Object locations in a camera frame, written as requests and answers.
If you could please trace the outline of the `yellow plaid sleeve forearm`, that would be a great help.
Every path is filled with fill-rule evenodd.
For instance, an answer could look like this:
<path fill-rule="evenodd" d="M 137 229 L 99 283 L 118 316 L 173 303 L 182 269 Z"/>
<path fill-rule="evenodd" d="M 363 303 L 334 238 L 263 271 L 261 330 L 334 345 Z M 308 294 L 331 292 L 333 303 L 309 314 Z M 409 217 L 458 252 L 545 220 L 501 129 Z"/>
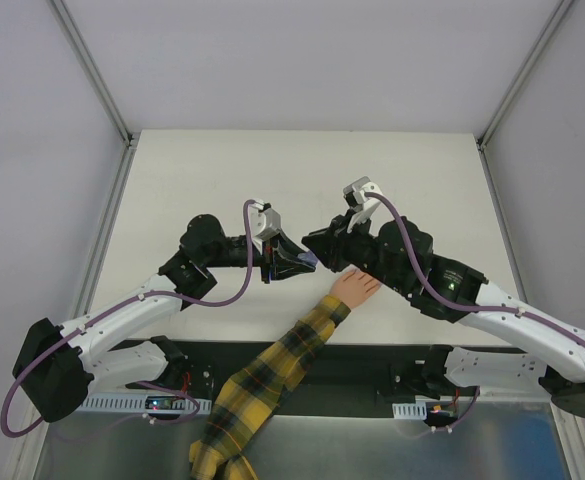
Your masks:
<path fill-rule="evenodd" d="M 223 384 L 191 444 L 191 479 L 255 479 L 244 450 L 304 379 L 350 308 L 327 295 Z"/>

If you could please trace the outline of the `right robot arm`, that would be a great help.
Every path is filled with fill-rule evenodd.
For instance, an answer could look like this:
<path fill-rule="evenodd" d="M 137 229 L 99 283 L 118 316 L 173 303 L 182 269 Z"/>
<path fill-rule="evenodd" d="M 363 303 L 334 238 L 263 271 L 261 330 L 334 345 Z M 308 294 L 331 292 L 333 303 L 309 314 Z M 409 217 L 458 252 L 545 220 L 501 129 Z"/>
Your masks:
<path fill-rule="evenodd" d="M 585 418 L 585 330 L 508 294 L 485 275 L 433 251 L 433 238 L 408 219 L 351 225 L 339 215 L 302 243 L 329 270 L 355 266 L 404 297 L 422 315 L 486 332 L 509 353 L 435 345 L 418 367 L 417 386 L 437 397 L 452 388 L 544 392 L 558 408 Z"/>

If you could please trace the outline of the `mannequin hand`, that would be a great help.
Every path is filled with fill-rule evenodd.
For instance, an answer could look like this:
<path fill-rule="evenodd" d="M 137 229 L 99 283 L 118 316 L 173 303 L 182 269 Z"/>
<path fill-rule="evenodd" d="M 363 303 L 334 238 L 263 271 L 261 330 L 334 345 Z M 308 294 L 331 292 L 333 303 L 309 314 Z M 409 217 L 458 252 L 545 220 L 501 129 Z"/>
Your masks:
<path fill-rule="evenodd" d="M 381 287 L 381 283 L 369 274 L 352 269 L 341 275 L 332 285 L 329 294 L 350 309 L 365 303 Z"/>

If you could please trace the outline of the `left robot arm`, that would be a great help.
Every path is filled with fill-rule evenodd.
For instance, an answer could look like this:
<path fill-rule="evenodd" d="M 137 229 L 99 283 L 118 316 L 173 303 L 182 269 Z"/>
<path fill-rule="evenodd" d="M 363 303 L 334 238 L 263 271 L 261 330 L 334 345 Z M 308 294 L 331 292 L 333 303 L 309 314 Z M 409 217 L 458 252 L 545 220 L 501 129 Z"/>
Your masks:
<path fill-rule="evenodd" d="M 250 206 L 244 218 L 248 232 L 230 237 L 216 217 L 194 217 L 177 252 L 127 298 L 60 325 L 44 318 L 29 328 L 12 374 L 43 421 L 69 416 L 99 390 L 137 381 L 176 387 L 185 358 L 167 339 L 114 348 L 158 320 L 205 305 L 217 284 L 213 269 L 258 269 L 264 283 L 315 271 L 316 257 L 285 235 L 276 211 Z"/>

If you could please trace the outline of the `purple nail polish bottle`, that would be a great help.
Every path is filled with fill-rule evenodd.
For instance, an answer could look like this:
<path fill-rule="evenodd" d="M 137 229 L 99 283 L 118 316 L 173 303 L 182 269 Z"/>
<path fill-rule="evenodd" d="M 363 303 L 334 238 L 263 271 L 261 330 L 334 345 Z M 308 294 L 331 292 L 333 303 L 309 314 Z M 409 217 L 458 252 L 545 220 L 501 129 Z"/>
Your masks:
<path fill-rule="evenodd" d="M 315 267 L 318 263 L 318 258 L 310 251 L 300 253 L 297 256 L 298 260 L 306 265 Z"/>

